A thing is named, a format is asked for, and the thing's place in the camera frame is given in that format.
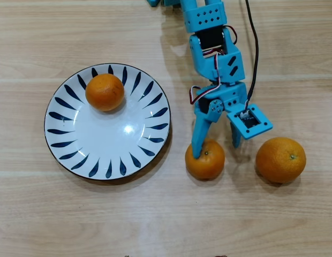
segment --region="orange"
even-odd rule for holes
[[[85,96],[89,104],[97,110],[111,111],[122,103],[124,86],[118,77],[100,74],[87,85]]]
[[[198,159],[192,155],[192,145],[185,154],[189,173],[197,179],[214,179],[221,174],[225,161],[223,148],[214,140],[206,140]]]
[[[273,138],[266,141],[256,155],[258,171],[271,182],[288,183],[305,169],[303,147],[290,138]]]

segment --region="blue brush stroke decoration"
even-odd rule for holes
[[[138,159],[136,159],[131,153],[130,153],[130,157],[132,157],[133,163],[135,165],[135,167],[140,168],[141,167],[141,162],[139,162]]]
[[[68,145],[70,145],[71,143],[73,143],[74,141],[69,141],[69,142],[61,142],[61,143],[54,143],[52,145],[50,145],[51,147],[56,147],[56,148],[62,148],[62,147],[66,147]]]
[[[133,90],[132,90],[132,93],[130,95],[133,94],[136,87],[140,84],[140,80],[141,80],[141,72],[139,72],[139,74],[136,76],[135,83],[134,83],[134,86],[133,86]]]
[[[72,119],[69,119],[65,116],[62,116],[60,114],[58,114],[57,112],[54,112],[54,111],[51,111],[50,113],[48,113],[50,117],[54,118],[54,119],[58,119],[58,120],[72,120]]]
[[[110,164],[109,164],[109,167],[108,167],[108,171],[107,171],[107,174],[105,174],[105,177],[106,177],[106,178],[110,178],[110,177],[111,177],[111,174],[112,174],[112,165],[111,165],[111,160],[110,160]]]
[[[122,75],[123,86],[125,86],[125,83],[127,82],[127,78],[128,78],[127,67],[124,67],[123,75]]]
[[[86,162],[87,158],[89,157],[89,154],[82,160],[80,163],[78,163],[76,166],[73,166],[71,170],[79,169],[83,164]]]
[[[148,129],[162,130],[165,127],[167,127],[167,125],[168,125],[168,123],[164,123],[164,124],[156,125],[156,126],[153,126],[153,127],[148,127]]]
[[[141,149],[142,149],[142,151],[144,151],[145,152],[145,154],[147,154],[148,156],[154,156],[155,154],[153,153],[153,152],[151,152],[151,151],[149,151],[149,150],[147,150],[147,149],[144,149],[144,148],[142,148],[141,146],[139,146]]]
[[[140,100],[150,93],[150,91],[153,88],[153,84],[154,84],[154,81],[149,83],[148,87],[146,88],[146,90],[145,90],[144,94],[142,95],[142,97],[140,98]]]
[[[146,139],[152,141],[153,143],[161,143],[164,141],[164,139],[162,138],[146,138]]]
[[[149,105],[147,105],[146,107],[148,107],[148,106],[150,106],[150,105],[152,105],[152,104],[155,104],[155,103],[157,103],[160,99],[161,99],[161,97],[162,97],[162,93],[160,93],[156,98],[154,98],[150,103],[149,103]]]
[[[62,130],[47,130],[49,133],[56,134],[56,135],[63,135],[67,133],[71,133],[74,131],[62,131]]]
[[[158,111],[156,114],[154,114],[154,115],[152,115],[152,116],[150,116],[150,117],[148,117],[146,119],[161,117],[161,116],[163,116],[165,114],[165,112],[167,112],[167,110],[168,110],[168,108],[165,107],[165,108],[161,109],[160,111]]]
[[[122,176],[125,176],[125,174],[127,173],[127,168],[124,165],[124,163],[122,162],[122,159],[120,159],[121,163],[119,165],[119,172],[121,173]]]
[[[109,73],[109,74],[112,74],[112,75],[114,75],[114,71],[112,70],[112,67],[111,67],[111,65],[109,65],[109,68],[108,68],[108,73]]]
[[[66,154],[66,155],[64,155],[64,156],[61,156],[60,158],[59,158],[59,160],[67,160],[67,159],[70,159],[70,158],[72,158],[73,156],[75,156],[80,150],[81,150],[82,148],[80,148],[78,151],[76,151],[76,152],[74,152],[74,153],[72,153],[72,154]]]
[[[70,95],[70,96],[72,96],[74,99],[77,99],[78,101],[80,101],[80,102],[82,102],[83,103],[83,101],[81,100],[81,99],[79,99],[79,97],[77,97],[77,95],[75,94],[75,92],[70,88],[70,86],[68,86],[68,85],[64,85],[65,86],[65,89],[66,89],[66,92]]]
[[[97,70],[95,68],[92,68],[91,70],[92,77],[94,78],[95,76],[98,76]]]
[[[85,90],[86,89],[86,84],[85,84],[84,80],[82,79],[82,77],[79,74],[77,75],[77,77],[78,77],[80,85]]]
[[[91,177],[93,177],[94,175],[97,174],[99,164],[100,164],[100,159],[98,159],[95,167],[93,167],[93,169],[90,171],[89,178],[91,178]]]
[[[55,98],[55,101],[57,101],[58,104],[62,105],[63,107],[66,107],[66,108],[69,108],[69,109],[72,109],[72,110],[75,110],[75,108],[73,108],[72,106],[70,106],[68,103],[66,103],[64,100],[62,100],[61,98],[59,97],[56,97]]]

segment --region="robotic arm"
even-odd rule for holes
[[[148,0],[156,6],[160,0]],[[196,71],[212,82],[197,91],[192,99],[196,114],[192,137],[193,156],[199,158],[202,144],[212,122],[217,122],[226,111],[231,121],[232,141],[237,148],[241,137],[250,139],[273,128],[272,123],[255,105],[248,106],[255,84],[247,95],[242,55],[231,39],[221,0],[205,0],[206,5],[198,7],[196,0],[164,0],[164,5],[181,4],[185,26],[190,37],[190,49]]]

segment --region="cable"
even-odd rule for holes
[[[220,78],[220,72],[219,72],[219,66],[218,66],[218,55],[220,54],[220,52],[218,52],[216,55],[215,55],[215,58],[214,58],[214,62],[215,62],[215,69],[217,70],[217,75],[218,75],[218,78],[217,78],[217,86],[211,88],[211,89],[208,89],[206,91],[204,91],[203,93],[201,93],[199,96],[197,96],[195,99],[193,99],[193,89],[196,88],[196,89],[201,89],[200,87],[198,86],[192,86],[190,88],[190,103],[191,104],[195,104],[198,100],[200,100],[203,96],[217,90],[220,85],[221,85],[221,78]]]
[[[234,35],[235,35],[235,41],[234,41],[234,44],[236,44],[237,43],[237,33],[236,33],[236,30],[232,27],[232,26],[230,26],[230,25],[224,25],[223,26],[223,28],[230,28],[232,31],[233,31],[233,33],[234,33]]]
[[[251,24],[252,31],[253,31],[254,38],[255,38],[255,61],[254,61],[253,80],[251,83],[250,91],[248,92],[247,101],[245,103],[245,110],[247,110],[248,103],[253,95],[253,91],[254,91],[254,87],[255,87],[255,83],[256,83],[256,74],[258,72],[258,62],[259,62],[259,39],[258,39],[258,35],[256,34],[256,31],[255,31],[252,14],[251,14],[251,8],[250,8],[250,4],[249,4],[248,0],[246,0],[246,5],[247,5],[247,11],[248,11],[248,18],[250,20],[250,24]]]

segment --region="ceramic plate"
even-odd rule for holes
[[[98,74],[122,80],[125,100],[116,110],[95,110],[86,85]],[[145,72],[123,64],[88,67],[55,92],[44,120],[55,159],[76,175],[108,180],[129,176],[150,163],[170,130],[170,107],[160,85]]]

